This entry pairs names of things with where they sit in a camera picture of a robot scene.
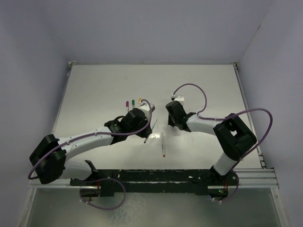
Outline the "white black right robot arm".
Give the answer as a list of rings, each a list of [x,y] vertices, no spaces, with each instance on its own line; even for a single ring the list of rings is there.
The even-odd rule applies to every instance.
[[[223,150],[218,161],[211,167],[210,178],[216,185],[227,180],[227,174],[242,156],[257,143],[257,138],[240,117],[225,121],[202,120],[196,113],[186,113],[179,101],[165,105],[168,111],[168,125],[181,131],[202,132],[217,137]]]

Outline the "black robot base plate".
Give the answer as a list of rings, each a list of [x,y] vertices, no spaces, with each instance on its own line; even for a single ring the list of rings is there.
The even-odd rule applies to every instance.
[[[112,197],[115,193],[193,193],[195,195],[228,196],[228,186],[237,186],[235,172],[219,176],[207,169],[177,170],[94,170],[88,179],[71,179],[84,197]]]

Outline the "aluminium table edge rail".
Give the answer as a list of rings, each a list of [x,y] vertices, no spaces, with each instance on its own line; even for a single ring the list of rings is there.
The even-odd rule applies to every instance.
[[[241,82],[241,79],[240,79],[238,64],[234,62],[233,63],[233,67],[234,67],[234,71],[235,71],[235,74],[236,74],[236,77],[237,77],[239,88],[241,90],[241,95],[242,95],[242,99],[243,99],[243,102],[244,102],[245,109],[248,110],[249,109],[249,105],[248,105],[248,102],[247,102],[247,99],[246,99],[246,96],[245,96],[245,92],[244,92],[244,89],[243,89],[243,85],[242,85],[242,82]],[[247,113],[247,116],[248,116],[248,120],[249,120],[249,124],[250,124],[251,130],[253,131],[253,133],[256,136],[256,131],[255,131],[255,127],[254,127],[254,123],[253,123],[252,117],[251,117],[251,113]],[[255,150],[256,150],[256,152],[258,154],[258,157],[259,157],[259,160],[260,160],[260,164],[261,164],[261,168],[262,169],[266,169],[266,164],[264,162],[264,157],[263,157],[263,154],[262,154],[262,152],[260,150],[260,147],[256,148]]]

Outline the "silver pen red tip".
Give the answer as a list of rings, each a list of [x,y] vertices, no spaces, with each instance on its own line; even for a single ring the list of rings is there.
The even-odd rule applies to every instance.
[[[163,133],[161,133],[161,147],[162,147],[162,156],[165,157],[166,153],[165,153],[165,141],[164,141]]]

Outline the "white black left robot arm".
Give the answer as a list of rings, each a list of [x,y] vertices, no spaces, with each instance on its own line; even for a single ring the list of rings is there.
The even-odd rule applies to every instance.
[[[28,178],[39,179],[48,184],[60,178],[73,178],[93,185],[99,172],[89,160],[77,162],[73,158],[92,149],[110,146],[136,135],[147,138],[154,108],[143,105],[134,108],[125,116],[119,116],[102,127],[77,136],[56,138],[53,134],[45,136],[30,155],[33,166]]]

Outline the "silver pen blue tip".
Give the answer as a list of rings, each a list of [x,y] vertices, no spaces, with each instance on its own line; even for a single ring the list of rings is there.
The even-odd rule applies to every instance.
[[[158,121],[158,119],[156,119],[156,121],[155,121],[155,122],[153,123],[153,125],[151,126],[151,133],[150,133],[150,134],[148,135],[148,137],[144,140],[144,142],[143,142],[144,144],[146,144],[148,138],[151,136],[152,131],[153,131],[155,125],[157,124],[157,121]]]

